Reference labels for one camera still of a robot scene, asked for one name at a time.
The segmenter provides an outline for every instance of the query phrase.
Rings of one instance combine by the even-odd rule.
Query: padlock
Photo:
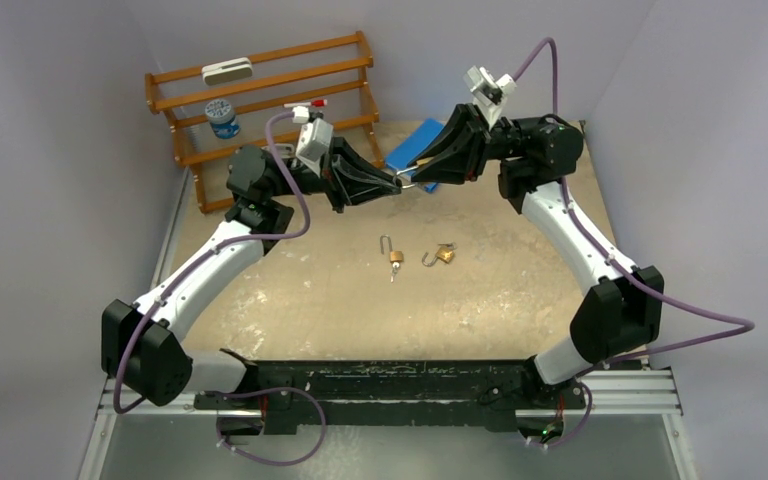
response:
[[[455,251],[449,245],[440,245],[440,248],[437,249],[437,253],[435,253],[434,256],[449,263],[455,258]]]
[[[431,260],[431,263],[425,263],[425,258],[428,257],[428,252],[425,252],[425,255],[422,256],[422,264],[426,267],[431,267],[435,263],[437,263],[437,260],[440,259],[443,261],[443,263],[449,263],[455,258],[455,244],[454,243],[441,243],[440,248],[437,249],[437,253],[434,254],[434,259]]]
[[[400,251],[390,252],[390,263],[402,263],[405,261],[405,255]]]
[[[405,255],[400,250],[393,250],[393,241],[390,240],[389,235],[381,235],[378,239],[378,243],[381,245],[381,253],[384,253],[384,239],[387,239],[387,247],[390,249],[390,283],[396,279],[396,274],[399,273],[399,268],[402,267],[402,263],[405,261]]]

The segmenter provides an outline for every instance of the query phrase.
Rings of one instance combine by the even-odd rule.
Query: key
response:
[[[393,267],[390,271],[390,283],[393,283],[393,280],[396,279],[396,274],[399,273],[399,269],[402,267],[402,262],[404,261],[405,255],[401,251],[396,250],[395,252],[390,252],[390,264]]]

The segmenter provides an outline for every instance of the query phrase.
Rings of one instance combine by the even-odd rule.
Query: metal frame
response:
[[[154,288],[166,278],[172,267],[172,258],[180,235],[183,216],[189,195],[190,173],[186,173],[181,182],[180,195],[173,206],[169,228],[163,241],[152,278]],[[669,446],[681,480],[696,480],[697,473],[693,463],[687,432],[682,422],[682,407],[678,390],[671,370],[651,370],[644,360],[644,370],[601,370],[594,371],[582,379],[593,392],[592,415],[660,415],[664,430],[669,439]],[[130,403],[137,394],[125,388],[122,401]],[[195,394],[182,394],[170,404],[157,407],[141,404],[128,415],[200,415],[215,416],[216,410],[196,410],[193,408]],[[104,391],[99,402],[92,436],[78,478],[96,480],[101,478],[110,444],[111,434],[116,427],[117,414],[113,411],[113,384],[105,381]],[[566,415],[582,415],[583,410],[568,410]],[[238,418],[260,418],[259,410],[223,410],[222,416]],[[518,418],[551,417],[554,410],[517,410]]]

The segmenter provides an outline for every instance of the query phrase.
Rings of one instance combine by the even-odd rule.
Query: floor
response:
[[[384,123],[385,154],[419,122]],[[341,132],[366,158],[360,130]],[[205,173],[208,195],[227,196],[224,168]],[[254,359],[527,358],[566,335],[581,293],[540,231],[499,196],[498,163],[478,182],[351,207],[342,215],[308,197],[307,235],[283,241],[247,269],[204,311],[187,336],[191,349],[229,347]],[[601,193],[585,151],[570,188],[609,238]],[[290,230],[302,222],[298,203]],[[222,213],[203,215],[188,199],[175,252],[177,268],[209,238]],[[388,234],[405,263],[390,283],[379,252]],[[438,243],[457,243],[454,261],[420,263]]]

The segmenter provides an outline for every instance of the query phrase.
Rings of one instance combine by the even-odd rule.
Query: purple cable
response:
[[[266,142],[269,144],[269,152],[272,154],[272,158],[275,160],[275,163],[278,166],[278,170],[281,171],[281,175],[287,181],[287,184],[289,185],[290,190],[293,191],[293,194],[296,196],[296,198],[299,201],[299,205],[301,206],[301,209],[302,209],[302,214],[304,215],[304,225],[299,231],[295,233],[258,233],[258,234],[252,234],[252,235],[242,235],[239,237],[233,237],[227,240],[223,240],[216,244],[215,249],[208,250],[203,254],[199,255],[195,260],[193,260],[189,265],[187,265],[187,267],[184,268],[184,270],[182,270],[180,274],[178,274],[175,278],[168,280],[168,285],[160,293],[160,298],[155,300],[155,302],[151,305],[151,307],[149,307],[148,311],[146,311],[145,315],[143,315],[143,318],[137,324],[137,327],[134,329],[134,333],[131,335],[131,338],[128,340],[128,344],[125,346],[125,351],[122,352],[122,358],[119,360],[119,368],[116,370],[116,381],[113,384],[113,410],[116,413],[118,414],[128,413],[145,400],[145,397],[140,397],[128,406],[126,407],[122,406],[121,397],[122,397],[122,385],[125,382],[125,368],[128,364],[128,360],[130,360],[131,358],[131,354],[134,352],[134,348],[137,345],[137,341],[140,338],[140,334],[145,329],[146,325],[148,325],[148,322],[151,320],[154,314],[157,313],[157,310],[160,309],[163,302],[169,297],[169,295],[172,294],[173,291],[175,291],[176,288],[178,288],[181,282],[183,282],[187,277],[189,277],[196,269],[198,269],[210,257],[217,255],[220,250],[222,250],[223,248],[229,245],[245,242],[248,240],[286,240],[289,238],[297,238],[307,233],[307,231],[310,229],[310,210],[308,210],[307,208],[307,203],[304,200],[304,195],[299,189],[299,186],[296,183],[296,181],[293,179],[293,176],[290,174],[290,170],[287,168],[287,166],[284,164],[284,161],[281,159],[281,154],[278,153],[278,148],[275,147],[275,140],[272,138],[272,125],[279,120],[283,120],[285,118],[292,118],[292,116],[293,116],[293,112],[282,112],[270,118],[266,122]]]
[[[581,421],[578,422],[578,425],[573,428],[570,433],[561,436],[557,441],[552,443],[533,443],[533,442],[526,442],[526,446],[529,447],[536,447],[541,448],[543,450],[548,450],[550,448],[560,447],[561,445],[569,442],[572,438],[575,438],[578,435],[578,432],[580,432],[584,425],[587,423],[587,420],[590,418],[590,412],[593,410],[593,392],[590,391],[590,387],[588,387],[584,382],[582,382],[580,379],[578,380],[578,384],[581,385],[582,390],[584,390],[584,393],[587,394],[587,405],[584,407],[584,415],[581,417]]]
[[[543,47],[546,45],[549,45],[549,48],[552,50],[552,113],[555,115],[558,114],[558,47],[555,45],[555,39],[552,37],[546,37],[543,40],[540,40],[540,43],[537,44],[536,47],[534,47],[534,50],[531,51],[531,53],[528,55],[528,58],[525,59],[524,62],[522,62],[522,65],[520,65],[519,69],[514,73],[513,79],[515,82],[519,81],[519,77],[522,76],[523,73],[528,69],[528,67],[531,66],[531,63],[534,62],[534,59],[537,58],[537,54],[540,53],[541,50],[543,50]]]
[[[543,49],[543,47],[545,47],[546,45],[549,45],[549,48],[552,51],[552,113],[557,115],[558,114],[558,48],[555,45],[555,40],[552,37],[544,38],[543,40],[540,41],[540,43],[537,44],[536,47],[534,47],[534,50],[531,51],[531,53],[528,55],[528,58],[525,59],[525,61],[522,63],[522,65],[519,67],[516,73],[514,73],[513,79],[514,81],[519,80],[519,78],[522,76],[525,70],[531,65],[531,63],[537,57],[537,54],[539,54],[540,51]],[[738,328],[735,328],[732,330],[726,330],[720,333],[704,335],[704,336],[693,338],[690,340],[676,342],[670,345],[651,348],[651,349],[647,349],[640,352],[632,352],[632,353],[626,353],[623,355],[618,355],[616,357],[605,360],[604,362],[605,364],[621,362],[623,360],[631,360],[633,358],[641,357],[644,355],[653,355],[656,353],[669,352],[672,350],[678,350],[679,348],[690,347],[693,345],[699,345],[699,344],[711,342],[714,340],[733,337],[735,335],[740,335],[742,333],[750,332],[752,331],[752,329],[755,328],[755,323],[752,322],[751,320],[747,320],[739,317],[733,317],[731,315],[725,315],[722,313],[706,310],[704,308],[696,307],[688,303],[682,302],[681,300],[672,298],[668,295],[664,295],[663,293],[658,292],[657,290],[654,290],[648,287],[647,285],[644,285],[642,282],[634,278],[631,272],[626,271],[622,267],[622,265],[619,264],[619,262],[612,259],[610,257],[610,252],[608,252],[608,250],[605,247],[603,247],[602,244],[600,244],[599,241],[596,240],[596,238],[589,231],[587,231],[584,225],[581,224],[581,221],[578,219],[578,216],[575,213],[575,209],[570,208],[570,194],[569,194],[569,188],[567,186],[566,177],[561,178],[561,194],[563,195],[564,206],[566,207],[567,212],[569,212],[570,219],[572,220],[573,224],[578,229],[578,231],[581,232],[581,234],[584,235],[587,241],[590,242],[590,244],[593,245],[593,247],[596,250],[598,250],[599,253],[605,258],[605,260],[608,261],[610,265],[614,267],[614,269],[620,272],[622,276],[629,281],[629,283],[634,285],[635,288],[637,288],[638,290],[642,291],[646,295],[649,295],[652,298],[655,298],[656,300],[662,303],[666,303],[667,305],[672,305],[673,307],[678,308],[680,310],[684,310],[688,313],[692,313],[694,315],[698,315],[704,318],[709,318],[711,320],[716,320],[719,322],[724,322],[732,325],[739,325]],[[579,373],[577,376],[582,376],[587,373],[590,373],[595,368],[596,368],[596,365],[593,365],[587,370]],[[581,385],[582,387],[584,387],[585,391],[587,392],[587,396],[589,398],[589,402],[587,403],[587,408],[584,412],[584,417],[582,417],[581,422],[578,425],[576,425],[576,427],[569,434],[564,435],[561,438],[561,440],[553,443],[552,444],[553,446],[558,446],[565,443],[574,435],[576,435],[578,432],[580,432],[581,429],[584,427],[584,424],[587,422],[587,419],[590,418],[590,410],[593,405],[593,395],[591,394],[590,389],[587,388],[587,386],[584,385],[584,383],[582,383]]]
[[[231,445],[228,443],[227,438],[222,435],[222,431],[219,428],[219,422],[221,419],[216,420],[216,436],[219,438],[219,445],[227,448],[232,453],[236,453],[237,455],[241,455],[243,457],[248,458],[249,460],[254,460],[255,462],[262,463],[264,465],[270,465],[273,467],[289,467],[292,465],[297,465],[299,463],[304,462],[308,458],[312,457],[313,454],[319,450],[319,447],[322,446],[322,442],[325,441],[325,432],[328,430],[328,425],[325,423],[325,411],[322,409],[322,405],[319,404],[319,402],[316,401],[313,396],[304,390],[293,388],[293,387],[275,387],[275,388],[267,388],[265,390],[259,390],[257,392],[251,392],[251,393],[218,393],[219,395],[224,396],[225,398],[251,398],[251,397],[259,397],[261,395],[268,395],[270,393],[278,393],[278,392],[292,392],[297,393],[308,400],[310,400],[310,403],[313,404],[313,406],[316,408],[316,413],[319,414],[319,421],[321,422],[322,429],[319,432],[319,439],[316,440],[316,445],[313,446],[312,449],[310,449],[309,452],[302,455],[301,457],[295,459],[295,460],[269,460],[267,458],[258,457],[257,455],[253,455],[251,453],[245,452],[243,450],[238,449],[237,447]]]
[[[717,313],[711,310],[706,310],[704,308],[690,305],[688,303],[682,302],[681,300],[672,298],[668,295],[664,295],[663,293],[647,285],[644,285],[643,282],[634,278],[634,275],[632,275],[631,272],[624,269],[622,265],[619,264],[619,262],[617,262],[616,260],[610,257],[610,253],[608,252],[608,250],[604,246],[602,246],[599,243],[599,241],[596,240],[596,238],[594,238],[593,235],[587,231],[586,228],[584,228],[584,225],[581,224],[581,221],[578,219],[578,216],[575,213],[575,209],[569,208],[570,195],[569,195],[569,189],[567,188],[566,178],[561,179],[561,194],[564,197],[564,205],[566,205],[567,207],[567,212],[569,213],[570,220],[572,220],[572,223],[575,224],[575,227],[578,229],[578,231],[581,232],[581,234],[584,235],[587,241],[590,242],[591,245],[593,245],[593,248],[598,250],[599,253],[603,257],[605,257],[608,263],[610,263],[615,270],[620,272],[622,276],[629,281],[629,283],[635,286],[635,288],[637,288],[638,290],[642,291],[646,295],[649,295],[650,297],[656,300],[666,303],[667,305],[672,305],[673,307],[678,308],[680,310],[684,310],[685,312],[692,313],[700,317],[709,318],[711,320],[716,320],[718,322],[729,323],[731,325],[739,325],[738,328],[735,328],[732,330],[726,330],[724,332],[713,333],[711,335],[692,338],[690,340],[684,340],[682,342],[676,342],[670,345],[651,348],[651,349],[647,349],[640,352],[626,353],[624,355],[619,355],[613,358],[609,358],[608,360],[605,361],[605,363],[610,364],[614,362],[621,362],[623,360],[631,360],[633,358],[641,357],[643,355],[654,355],[656,353],[664,353],[672,350],[678,350],[679,348],[690,347],[693,345],[699,345],[701,343],[711,342],[711,341],[719,340],[722,338],[733,337],[735,335],[740,335],[742,333],[752,331],[752,329],[755,328],[755,323],[752,322],[751,320],[747,320],[739,317],[733,317],[731,315],[725,315],[722,313]]]

